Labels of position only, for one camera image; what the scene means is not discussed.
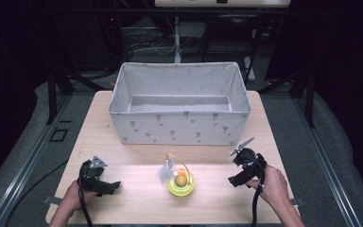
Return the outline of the aluminium floor rail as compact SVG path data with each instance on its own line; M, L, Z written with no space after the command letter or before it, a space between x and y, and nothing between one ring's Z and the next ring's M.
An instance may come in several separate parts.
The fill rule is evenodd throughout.
M295 106L296 110L299 113L300 119L304 124L306 132L309 134L309 137L312 141L312 144L315 148L315 154L317 160L320 164L320 168L322 170L323 176L325 177L328 186L334 196L334 199L337 203L338 209L347 225L347 227L363 227L360 223L360 220L353 208L352 203L349 200L349 197L341 184L335 169L332 166L332 163L324 149L322 142L317 134L315 128L312 128L308 123L305 112L304 112L304 104L296 98L292 99L292 103Z
M89 101L66 96L60 101L59 114L50 125L45 109L37 105L8 159L0 169L0 227L47 227L49 204L45 196L54 196L78 134L83 112L72 114L77 106ZM50 142L55 128L68 129L63 142Z

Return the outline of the white fabric storage box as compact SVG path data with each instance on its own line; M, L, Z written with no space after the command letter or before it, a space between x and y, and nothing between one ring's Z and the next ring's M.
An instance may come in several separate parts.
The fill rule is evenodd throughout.
M124 144L232 146L250 112L235 62L126 62L109 104Z

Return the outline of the black tape square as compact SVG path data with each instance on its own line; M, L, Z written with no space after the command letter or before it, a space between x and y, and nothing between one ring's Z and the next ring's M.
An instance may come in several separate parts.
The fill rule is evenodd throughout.
M50 142L63 142L67 136L67 133L68 133L68 129L55 128L49 138L49 141Z

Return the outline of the person's right hand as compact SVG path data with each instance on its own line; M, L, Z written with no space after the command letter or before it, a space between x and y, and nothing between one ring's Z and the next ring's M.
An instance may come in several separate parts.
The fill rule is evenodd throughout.
M263 185L261 197L272 208L285 207L290 204L287 183L280 169L274 166L267 166L263 183L260 183L259 180L249 180L246 182L247 186L254 189L258 189L261 184Z

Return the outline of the yellow feather cat toy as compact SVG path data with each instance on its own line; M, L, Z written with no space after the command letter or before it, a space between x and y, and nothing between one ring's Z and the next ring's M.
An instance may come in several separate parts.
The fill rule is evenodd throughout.
M177 156L167 153L164 164L159 170L161 183L177 197L190 195L195 188L195 179L187 165Z

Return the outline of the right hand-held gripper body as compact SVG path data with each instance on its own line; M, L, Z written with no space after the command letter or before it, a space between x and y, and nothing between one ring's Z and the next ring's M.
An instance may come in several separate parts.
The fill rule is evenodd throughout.
M265 168L267 162L260 153L255 153L247 145L254 140L254 137L240 144L230 155L233 156L233 162L242 167L242 171L250 176L250 180L258 178L260 181L265 179Z

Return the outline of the white stand post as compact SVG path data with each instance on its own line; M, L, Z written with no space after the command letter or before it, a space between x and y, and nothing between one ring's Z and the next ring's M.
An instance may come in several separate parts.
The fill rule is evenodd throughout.
M180 36L180 21L179 17L175 17L174 23L174 36L175 36L175 63L182 62L182 53L181 53L181 36Z

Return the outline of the black office chair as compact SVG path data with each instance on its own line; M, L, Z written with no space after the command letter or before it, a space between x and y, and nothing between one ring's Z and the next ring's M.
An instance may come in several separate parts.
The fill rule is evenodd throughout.
M241 58L244 81L255 81L253 63L268 17L259 14L221 14L206 23L199 48L201 60L209 55Z

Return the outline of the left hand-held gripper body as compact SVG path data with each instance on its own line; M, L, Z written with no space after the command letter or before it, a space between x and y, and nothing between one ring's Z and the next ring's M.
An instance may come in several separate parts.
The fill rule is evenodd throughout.
M85 190L96 192L97 195L112 195L113 184L102 182L100 176L107 164L99 157L94 156L92 160L85 161L79 170L78 185Z

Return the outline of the black metal stand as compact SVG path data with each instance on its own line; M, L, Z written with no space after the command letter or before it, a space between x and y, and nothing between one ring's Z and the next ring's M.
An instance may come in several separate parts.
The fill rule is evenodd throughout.
M258 91L259 94L267 94L283 84L292 81L288 94L291 98L301 98L305 94L304 118L311 128L314 128L313 108L315 96L315 75L309 69L300 69L291 75L277 79L275 82Z
M48 104L49 104L49 116L46 122L50 125L57 116L57 89L65 96L70 96L74 93L73 85L71 84L68 74L63 69L52 69L47 76L48 84Z

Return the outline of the person's left hand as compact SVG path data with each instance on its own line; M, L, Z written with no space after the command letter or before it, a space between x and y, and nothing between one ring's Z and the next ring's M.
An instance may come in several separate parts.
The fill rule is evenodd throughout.
M76 210L81 208L79 196L78 196L79 185L76 181L73 181L68 187L65 196L61 201L61 205L68 212L75 212ZM96 196L96 193L93 191L85 190L83 192L84 201L88 203L93 197Z

